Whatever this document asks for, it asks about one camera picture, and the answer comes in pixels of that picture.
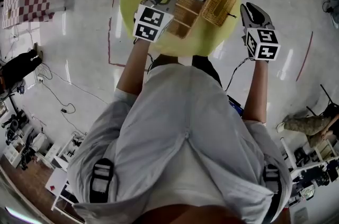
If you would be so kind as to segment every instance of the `white floor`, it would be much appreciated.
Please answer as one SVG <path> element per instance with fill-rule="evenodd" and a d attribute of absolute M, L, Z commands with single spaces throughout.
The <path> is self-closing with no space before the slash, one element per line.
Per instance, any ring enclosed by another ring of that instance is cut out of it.
<path fill-rule="evenodd" d="M 10 30 L 1 30 L 1 58 L 8 61 L 38 42 L 44 52 L 44 63 L 61 78 L 95 94 L 109 103 L 127 60 L 132 40 L 126 35 L 119 0 L 68 0 L 74 6 L 65 12 L 57 12 L 51 22 L 21 24 Z M 287 115 L 305 113 L 306 105 L 316 113 L 327 105 L 326 95 L 320 88 L 323 84 L 334 101 L 339 102 L 337 67 L 339 66 L 339 31 L 335 30 L 328 14 L 322 11 L 325 0 L 242 0 L 265 9 L 282 36 L 279 58 L 270 63 L 269 95 L 267 104 L 267 127 L 279 147 L 281 135 L 275 130 L 277 123 Z M 311 33 L 313 40 L 301 72 Z M 13 35 L 20 35 L 14 42 Z M 241 36 L 241 20 L 227 41 L 222 42 L 210 55 L 210 60 L 226 88 L 235 67 L 247 56 Z M 235 74 L 228 94 L 244 105 L 252 79 L 254 64 L 246 62 Z M 39 67 L 35 75 L 25 78 L 26 92 L 16 95 L 15 101 L 27 113 L 37 127 L 43 122 L 45 133 L 58 143 L 67 140 L 78 129 L 88 132 L 93 121 L 106 107 L 106 103 L 77 87 L 62 81 L 53 74 L 52 80 L 44 83 L 64 103 L 73 103 L 76 112 L 65 117 L 63 106 L 42 84 L 36 83 L 38 73 L 48 75 L 48 70 Z M 283 132 L 292 149 L 306 142 L 306 137 L 293 132 Z M 318 223 L 335 212 L 335 208 L 324 214 L 310 212 L 308 223 Z"/>

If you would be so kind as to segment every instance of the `woven basket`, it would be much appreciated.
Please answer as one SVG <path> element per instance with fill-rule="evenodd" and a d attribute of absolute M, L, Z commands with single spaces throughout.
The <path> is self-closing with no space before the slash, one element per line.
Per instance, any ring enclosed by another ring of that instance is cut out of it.
<path fill-rule="evenodd" d="M 201 15 L 209 22 L 222 26 L 237 0 L 207 0 Z"/>
<path fill-rule="evenodd" d="M 184 39 L 191 31 L 204 6 L 199 0 L 178 0 L 174 10 L 174 20 L 167 31 Z"/>

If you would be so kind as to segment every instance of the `equipment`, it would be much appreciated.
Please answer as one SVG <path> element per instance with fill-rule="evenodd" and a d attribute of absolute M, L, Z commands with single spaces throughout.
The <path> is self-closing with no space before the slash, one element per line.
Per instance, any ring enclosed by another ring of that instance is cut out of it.
<path fill-rule="evenodd" d="M 6 129 L 6 144 L 9 145 L 12 141 L 17 139 L 17 130 L 22 129 L 28 123 L 28 118 L 23 110 L 19 111 L 17 115 L 11 115 L 10 119 L 4 122 L 1 127 Z"/>
<path fill-rule="evenodd" d="M 248 48 L 248 56 L 255 60 L 276 60 L 280 45 L 270 16 L 252 3 L 246 3 L 246 6 L 241 4 L 240 13 L 245 27 L 242 39 Z"/>
<path fill-rule="evenodd" d="M 177 0 L 143 0 L 134 14 L 133 36 L 155 42 L 174 18 Z"/>

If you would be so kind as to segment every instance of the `cable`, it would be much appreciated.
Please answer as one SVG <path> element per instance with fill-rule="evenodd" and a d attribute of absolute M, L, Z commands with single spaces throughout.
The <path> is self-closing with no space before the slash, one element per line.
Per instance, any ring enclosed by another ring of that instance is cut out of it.
<path fill-rule="evenodd" d="M 60 112 L 61 112 L 61 114 L 63 115 L 63 117 L 64 117 L 64 119 L 69 123 L 69 124 L 71 124 L 78 132 L 80 132 L 80 133 L 82 133 L 84 136 L 85 135 L 87 135 L 87 132 L 81 132 L 78 128 L 76 128 L 76 126 L 73 124 L 73 123 L 71 123 L 66 117 L 65 117 L 65 115 L 64 115 L 64 113 L 60 110 Z"/>
<path fill-rule="evenodd" d="M 237 16 L 235 16 L 235 15 L 232 15 L 232 14 L 230 14 L 230 13 L 228 13 L 227 12 L 227 14 L 226 14 L 227 16 L 232 16 L 233 18 L 236 18 Z"/>
<path fill-rule="evenodd" d="M 150 65 L 149 65 L 148 70 L 147 70 L 147 74 L 148 74 L 150 68 L 153 65 L 154 59 L 153 59 L 153 57 L 152 57 L 152 55 L 150 53 L 147 53 L 147 55 L 150 57 Z"/>
<path fill-rule="evenodd" d="M 253 58 L 251 58 L 251 57 L 247 57 L 247 58 L 245 58 L 243 61 L 240 62 L 240 64 L 238 65 L 238 67 L 236 67 L 235 70 L 233 71 L 232 77 L 231 77 L 231 79 L 230 79 L 230 81 L 229 81 L 229 83 L 228 83 L 228 86 L 227 86 L 226 90 L 225 90 L 226 93 L 227 93 L 227 91 L 228 91 L 229 86 L 231 85 L 231 82 L 232 82 L 232 80 L 233 80 L 234 73 L 237 71 L 237 69 L 238 69 L 243 63 L 245 63 L 245 62 L 248 61 L 248 60 L 250 60 L 250 61 L 255 61 L 255 59 L 253 59 Z"/>
<path fill-rule="evenodd" d="M 327 0 L 327 1 L 325 1 L 325 2 L 323 3 L 323 11 L 324 11 L 325 13 L 333 12 L 333 8 L 332 8 L 332 7 L 328 7 L 327 10 L 324 10 L 324 5 L 325 5 L 326 3 L 330 3 L 330 1 Z"/>
<path fill-rule="evenodd" d="M 39 120 L 36 116 L 33 116 L 33 114 L 31 113 L 31 111 L 27 108 L 26 105 L 22 105 L 22 109 L 26 109 L 26 111 L 28 111 L 28 113 L 30 114 L 31 118 L 34 120 L 38 120 L 40 122 L 40 126 L 42 127 L 42 125 L 44 125 L 45 127 L 47 127 L 47 124 L 45 124 L 42 120 Z"/>
<path fill-rule="evenodd" d="M 29 32 L 29 34 L 30 34 L 30 36 L 31 36 L 32 44 L 34 44 L 34 42 L 33 42 L 33 37 L 32 37 L 32 33 L 31 33 L 28 29 L 26 29 L 26 31 Z"/>
<path fill-rule="evenodd" d="M 99 98 L 98 96 L 94 95 L 93 93 L 88 92 L 88 91 L 82 89 L 81 87 L 78 87 L 77 85 L 75 85 L 75 84 L 69 82 L 68 80 L 63 79 L 60 75 L 58 75 L 58 74 L 56 74 L 54 71 L 52 71 L 52 70 L 48 67 L 47 64 L 45 64 L 45 63 L 43 63 L 43 62 L 42 62 L 41 64 L 45 65 L 45 66 L 48 68 L 51 77 L 49 78 L 49 77 L 47 77 L 46 75 L 41 74 L 41 73 L 39 73 L 38 76 L 40 75 L 40 76 L 43 76 L 44 78 L 46 78 L 47 80 L 52 80 L 52 79 L 53 79 L 52 73 L 54 73 L 54 74 L 55 74 L 56 76 L 58 76 L 62 81 L 67 82 L 67 83 L 69 83 L 69 84 L 75 86 L 75 87 L 78 88 L 79 90 L 81 90 L 81 91 L 83 91 L 83 92 L 86 92 L 86 93 L 88 93 L 88 94 L 91 94 L 93 97 L 96 97 L 98 100 L 102 101 L 103 103 L 108 104 L 106 101 L 104 101 L 103 99 L 101 99 L 101 98 Z"/>
<path fill-rule="evenodd" d="M 11 44 L 10 50 L 9 50 L 9 51 L 7 52 L 7 54 L 5 55 L 5 59 L 7 58 L 7 55 L 8 55 L 11 51 L 12 51 L 12 57 L 11 57 L 11 59 L 13 58 L 13 46 L 14 46 L 14 44 L 15 44 L 17 41 L 19 41 L 19 39 L 20 39 L 19 31 L 18 31 L 18 29 L 17 29 L 17 25 L 16 25 L 15 27 L 16 27 L 16 31 L 17 31 L 17 36 L 16 36 L 16 35 L 13 35 L 12 33 L 10 33 L 10 34 L 8 35 L 8 41 L 10 42 L 10 44 L 11 44 L 11 38 L 10 38 L 11 35 L 13 36 L 14 41 L 13 41 L 13 43 Z"/>
<path fill-rule="evenodd" d="M 59 101 L 59 103 L 60 103 L 62 106 L 64 106 L 64 107 L 69 107 L 69 106 L 71 105 L 71 106 L 73 106 L 73 108 L 74 108 L 74 111 L 73 111 L 73 112 L 68 112 L 66 109 L 61 109 L 61 110 L 65 110 L 65 112 L 64 112 L 64 111 L 61 111 L 61 112 L 67 113 L 67 114 L 73 114 L 73 113 L 75 113 L 76 109 L 75 109 L 75 106 L 74 106 L 73 103 L 63 104 L 63 103 L 61 102 L 61 100 L 59 100 L 59 98 L 57 97 L 57 95 L 55 95 L 55 93 L 54 93 L 48 86 L 46 86 L 43 82 L 41 82 L 41 83 L 42 83 L 46 88 L 48 88 L 48 90 L 54 95 L 54 97 Z"/>
<path fill-rule="evenodd" d="M 73 112 L 68 112 L 66 109 L 61 109 L 60 110 L 60 113 L 63 115 L 63 117 L 64 117 L 64 119 L 69 123 L 69 124 L 71 124 L 78 132 L 80 132 L 80 133 L 82 133 L 84 136 L 85 135 L 87 135 L 87 132 L 81 132 L 73 123 L 71 123 L 67 118 L 66 118 L 66 116 L 64 115 L 64 113 L 66 113 L 66 114 L 73 114 L 73 113 L 75 113 L 75 111 L 76 111 L 76 109 L 75 109 L 75 106 L 74 106 L 74 104 L 73 103 L 68 103 L 68 104 L 63 104 L 60 100 L 59 100 L 59 98 L 57 97 L 57 95 L 55 95 L 55 93 L 48 87 L 48 86 L 46 86 L 43 82 L 41 82 L 46 88 L 48 88 L 48 90 L 54 95 L 54 97 L 59 101 L 59 103 L 62 105 L 62 106 L 64 106 L 64 107 L 68 107 L 68 106 L 73 106 L 73 108 L 74 108 L 74 111 Z"/>

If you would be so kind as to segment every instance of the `hand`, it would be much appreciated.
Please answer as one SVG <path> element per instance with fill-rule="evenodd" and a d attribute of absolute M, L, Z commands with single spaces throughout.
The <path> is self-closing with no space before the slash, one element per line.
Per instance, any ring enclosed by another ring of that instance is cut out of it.
<path fill-rule="evenodd" d="M 327 131 L 325 131 L 325 130 L 323 130 L 323 131 L 320 132 L 320 138 L 321 138 L 321 140 L 325 140 L 325 138 L 326 138 L 326 132 L 327 132 Z"/>

